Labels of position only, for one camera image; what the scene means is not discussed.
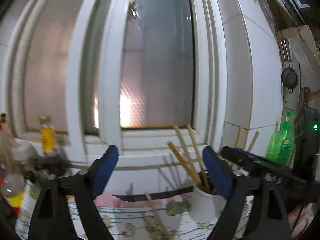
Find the yellow label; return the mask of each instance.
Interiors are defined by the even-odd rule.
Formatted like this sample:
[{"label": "yellow label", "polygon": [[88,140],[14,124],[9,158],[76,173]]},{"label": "yellow label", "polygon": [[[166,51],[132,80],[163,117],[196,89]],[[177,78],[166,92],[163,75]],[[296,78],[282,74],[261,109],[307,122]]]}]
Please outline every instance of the yellow label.
[{"label": "yellow label", "polygon": [[42,150],[45,153],[50,153],[55,150],[56,138],[54,134],[53,128],[45,128],[40,129],[42,134],[41,142],[42,142]]},{"label": "yellow label", "polygon": [[10,198],[5,198],[5,199],[9,201],[10,206],[19,208],[21,206],[21,202],[23,199],[23,193],[24,191],[22,190],[18,195]]}]

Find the bottle label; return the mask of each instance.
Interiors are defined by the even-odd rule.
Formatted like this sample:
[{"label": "bottle label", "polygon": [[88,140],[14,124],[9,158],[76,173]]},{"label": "bottle label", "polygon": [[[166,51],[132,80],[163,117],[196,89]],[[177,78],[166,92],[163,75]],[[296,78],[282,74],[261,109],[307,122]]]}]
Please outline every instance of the bottle label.
[{"label": "bottle label", "polygon": [[294,141],[293,139],[292,140],[283,140],[282,145],[281,145],[281,149],[280,149],[280,153],[279,153],[278,159],[277,159],[278,163],[280,163],[282,165],[287,164],[287,160],[288,160],[289,154],[291,152],[293,141]]},{"label": "bottle label", "polygon": [[51,153],[55,150],[56,138],[53,128],[40,129],[42,150],[45,153]]}]

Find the pink cloth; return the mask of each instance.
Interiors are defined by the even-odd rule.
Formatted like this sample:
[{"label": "pink cloth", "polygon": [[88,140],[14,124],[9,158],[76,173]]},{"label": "pink cloth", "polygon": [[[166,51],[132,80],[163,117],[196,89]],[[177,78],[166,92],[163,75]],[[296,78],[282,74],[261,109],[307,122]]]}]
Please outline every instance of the pink cloth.
[{"label": "pink cloth", "polygon": [[[164,199],[157,199],[154,200],[153,203],[156,206],[160,206],[162,204],[167,204],[169,202],[177,202],[181,201],[187,198],[192,197],[192,192],[185,193],[182,195],[177,195],[171,198],[164,198]],[[74,202],[75,199],[73,196],[71,196],[68,201]],[[103,193],[100,196],[98,196],[94,200],[94,204],[98,207],[114,207],[114,208],[140,208],[140,207],[148,207],[149,203],[148,201],[135,201],[135,202],[128,202],[121,200],[120,198],[117,198],[111,194]]]}]

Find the blue gripper pad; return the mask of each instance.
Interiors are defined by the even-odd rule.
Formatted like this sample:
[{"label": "blue gripper pad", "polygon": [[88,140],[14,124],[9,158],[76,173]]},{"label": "blue gripper pad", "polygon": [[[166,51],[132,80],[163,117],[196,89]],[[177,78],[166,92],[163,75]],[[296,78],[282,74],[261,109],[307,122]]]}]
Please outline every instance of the blue gripper pad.
[{"label": "blue gripper pad", "polygon": [[228,200],[233,187],[233,173],[228,163],[220,159],[210,146],[202,151],[202,159],[217,194]]},{"label": "blue gripper pad", "polygon": [[116,146],[110,145],[104,155],[94,161],[88,170],[91,181],[90,194],[93,199],[101,195],[116,167],[119,152]]}]

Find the window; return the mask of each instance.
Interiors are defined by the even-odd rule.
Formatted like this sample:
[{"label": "window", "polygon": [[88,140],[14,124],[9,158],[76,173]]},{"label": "window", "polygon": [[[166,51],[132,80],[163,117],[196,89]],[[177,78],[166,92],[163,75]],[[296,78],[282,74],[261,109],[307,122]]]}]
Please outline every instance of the window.
[{"label": "window", "polygon": [[189,123],[198,144],[212,144],[224,121],[212,1],[30,0],[2,73],[12,131],[33,141],[50,114],[77,163],[110,144],[122,155],[170,152],[173,124],[187,145]]}]

